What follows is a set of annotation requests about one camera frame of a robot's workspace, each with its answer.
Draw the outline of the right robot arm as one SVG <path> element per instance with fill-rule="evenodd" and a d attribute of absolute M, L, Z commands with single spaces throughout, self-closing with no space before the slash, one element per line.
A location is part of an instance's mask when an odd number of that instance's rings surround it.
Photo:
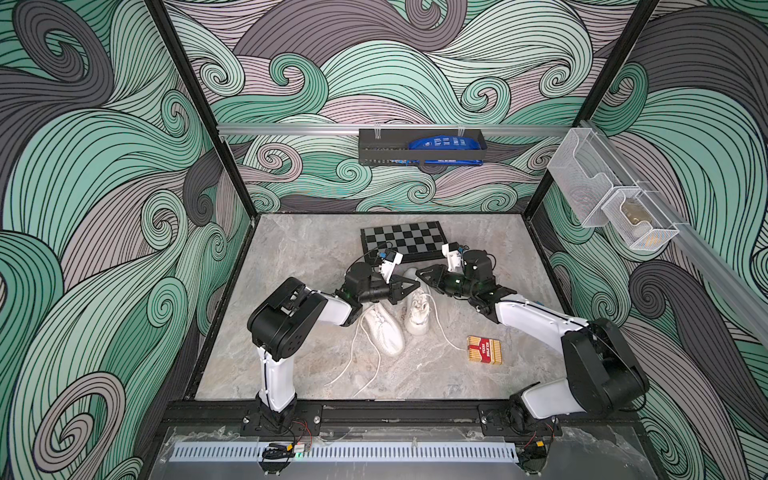
<path fill-rule="evenodd" d="M 417 278 L 446 296 L 468 302 L 492 322 L 521 331 L 553 349 L 565 377 L 530 385 L 510 397 L 510 420 L 521 430 L 561 415 L 634 412 L 649 380 L 619 328 L 605 319 L 569 316 L 496 281 L 484 250 L 448 251 L 447 262 L 418 269 Z"/>

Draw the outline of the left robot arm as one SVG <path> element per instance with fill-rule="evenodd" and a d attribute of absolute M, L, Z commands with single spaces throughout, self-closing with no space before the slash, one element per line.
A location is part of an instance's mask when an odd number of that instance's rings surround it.
<path fill-rule="evenodd" d="M 279 417 L 288 417 L 295 408 L 293 356 L 318 323 L 350 327 L 357 322 L 378 357 L 395 357 L 405 347 L 399 322 L 382 305 L 396 305 L 415 293 L 417 280 L 396 275 L 386 263 L 377 269 L 356 262 L 345 272 L 342 286 L 334 293 L 308 288 L 289 277 L 264 300 L 248 318 L 247 329 L 257 347 L 262 407 Z"/>

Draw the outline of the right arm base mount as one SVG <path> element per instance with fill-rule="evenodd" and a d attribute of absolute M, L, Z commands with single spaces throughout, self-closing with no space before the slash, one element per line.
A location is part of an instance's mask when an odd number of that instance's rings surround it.
<path fill-rule="evenodd" d="M 521 406 L 510 402 L 481 403 L 478 413 L 486 436 L 528 440 L 533 435 L 537 438 L 562 435 L 555 417 L 536 419 Z"/>

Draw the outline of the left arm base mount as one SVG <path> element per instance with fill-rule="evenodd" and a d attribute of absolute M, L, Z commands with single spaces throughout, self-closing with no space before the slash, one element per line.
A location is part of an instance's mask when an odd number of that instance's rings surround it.
<path fill-rule="evenodd" d="M 293 437 L 319 433 L 322 405 L 294 399 L 280 412 L 260 400 L 251 402 L 242 419 L 241 432 L 246 436 Z"/>

